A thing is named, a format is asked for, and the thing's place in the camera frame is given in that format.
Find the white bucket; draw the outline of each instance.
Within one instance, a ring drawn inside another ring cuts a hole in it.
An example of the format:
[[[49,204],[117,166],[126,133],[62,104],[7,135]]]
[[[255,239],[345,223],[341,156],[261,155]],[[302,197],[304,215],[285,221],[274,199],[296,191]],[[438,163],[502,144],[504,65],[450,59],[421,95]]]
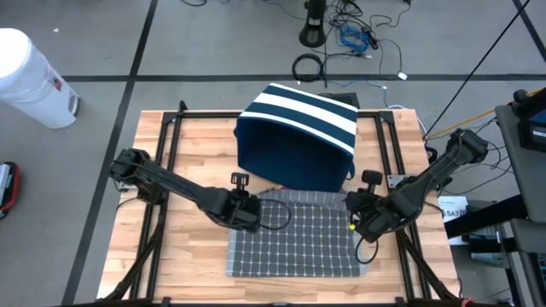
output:
[[[76,120],[79,97],[25,33],[0,29],[0,101],[56,129]]]

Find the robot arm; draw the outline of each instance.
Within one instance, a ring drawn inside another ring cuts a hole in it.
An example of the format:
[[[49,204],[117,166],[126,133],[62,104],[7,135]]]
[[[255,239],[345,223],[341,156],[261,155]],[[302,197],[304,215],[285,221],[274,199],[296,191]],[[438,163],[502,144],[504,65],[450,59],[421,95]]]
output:
[[[180,177],[149,159],[148,153],[138,149],[124,149],[110,167],[113,180],[138,188],[138,199],[151,204],[166,201],[171,191],[193,201],[213,222],[231,228],[257,231],[260,222],[258,198],[244,190],[248,175],[233,173],[231,182],[237,188],[202,187]]]
[[[460,166],[479,163],[486,155],[487,141],[471,130],[457,129],[436,162],[420,175],[404,179],[386,197],[350,192],[346,204],[352,215],[352,227],[371,243],[387,232],[409,225],[421,214],[428,193]]]

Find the wooden table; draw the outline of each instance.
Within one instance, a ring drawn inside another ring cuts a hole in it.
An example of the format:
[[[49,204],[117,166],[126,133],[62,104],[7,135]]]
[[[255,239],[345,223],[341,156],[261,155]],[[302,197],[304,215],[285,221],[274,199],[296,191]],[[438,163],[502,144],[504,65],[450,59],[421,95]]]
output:
[[[423,171],[427,155],[414,110],[396,110],[395,124],[408,174]],[[134,148],[155,153],[161,111],[144,111],[136,131]],[[175,172],[204,186],[232,188],[236,164],[235,119],[184,119],[178,142]],[[390,160],[394,161],[388,129],[384,125]],[[167,138],[163,166],[171,139]],[[363,170],[381,171],[381,155],[374,120],[359,119],[355,148],[357,177],[344,188],[362,187]],[[275,184],[251,176],[248,190],[257,193]],[[386,194],[385,180],[375,192]],[[124,193],[121,201],[136,192]],[[428,202],[436,204],[435,195]],[[136,200],[121,207],[115,219],[112,239],[102,275],[98,298],[109,294],[132,265],[142,226],[144,205]],[[442,282],[456,295],[459,291],[455,266],[439,211],[425,206],[417,221],[425,259]],[[225,274],[228,230],[219,228],[190,201],[171,194],[166,221],[155,299],[171,297],[177,303],[391,303],[404,297],[404,284],[393,234],[379,239],[379,254],[368,273],[358,278],[233,278]],[[371,254],[374,245],[364,248]],[[417,269],[411,261],[415,293],[421,296]],[[141,289],[147,278],[142,279]]]

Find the gray grid mat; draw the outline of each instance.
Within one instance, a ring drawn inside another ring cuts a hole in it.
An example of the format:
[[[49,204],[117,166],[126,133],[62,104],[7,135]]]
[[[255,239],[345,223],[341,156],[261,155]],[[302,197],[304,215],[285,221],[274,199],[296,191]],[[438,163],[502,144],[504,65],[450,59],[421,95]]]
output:
[[[359,239],[347,228],[345,194],[275,189],[258,195],[262,224],[283,225],[287,209],[290,224],[282,230],[261,229],[256,234],[232,230],[229,234],[227,275],[234,277],[357,277],[365,266],[354,257]]]

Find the white stripe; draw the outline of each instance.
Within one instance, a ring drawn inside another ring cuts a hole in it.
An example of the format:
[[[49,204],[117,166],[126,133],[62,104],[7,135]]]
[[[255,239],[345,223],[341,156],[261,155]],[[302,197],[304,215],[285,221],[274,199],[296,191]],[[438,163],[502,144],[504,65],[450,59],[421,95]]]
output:
[[[280,123],[292,125],[294,127],[298,127],[298,128],[300,128],[302,130],[308,131],[308,132],[314,134],[315,136],[319,136],[322,139],[324,139],[324,140],[326,140],[328,142],[331,142],[331,143],[345,149],[345,151],[347,151],[349,154],[354,155],[354,148],[352,148],[351,146],[349,146],[349,145],[343,143],[342,141],[336,139],[335,137],[329,136],[326,133],[323,133],[323,132],[321,132],[321,131],[319,131],[317,129],[313,129],[313,128],[309,127],[309,126],[302,125],[301,123],[295,122],[295,121],[290,120],[290,119],[285,119],[285,118],[278,117],[278,116],[275,116],[275,115],[255,113],[255,112],[246,112],[246,111],[241,113],[241,115],[239,115],[239,117],[257,118],[257,119],[271,119],[271,120],[275,120],[275,121],[280,122]]]
[[[336,113],[332,113],[320,107],[314,107],[301,101],[295,101],[287,97],[261,93],[254,100],[254,102],[269,104],[271,106],[285,107],[287,109],[310,115],[314,118],[340,127],[341,129],[353,135],[357,133],[357,122],[353,122],[349,119],[344,118],[343,116],[339,116]]]
[[[356,107],[354,107],[354,106],[348,105],[348,104],[343,103],[343,102],[335,101],[335,100],[327,98],[327,97],[322,97],[322,96],[319,96],[319,95],[313,95],[313,94],[304,92],[303,90],[296,90],[296,89],[293,89],[293,88],[289,88],[289,87],[284,86],[282,84],[270,84],[270,85],[281,88],[281,89],[290,90],[290,91],[292,91],[294,93],[298,93],[298,94],[301,94],[301,95],[313,97],[313,98],[316,98],[316,99],[319,99],[319,100],[322,100],[322,101],[330,102],[330,103],[333,103],[336,106],[344,107],[344,108],[349,109],[351,111],[358,112],[358,109]]]

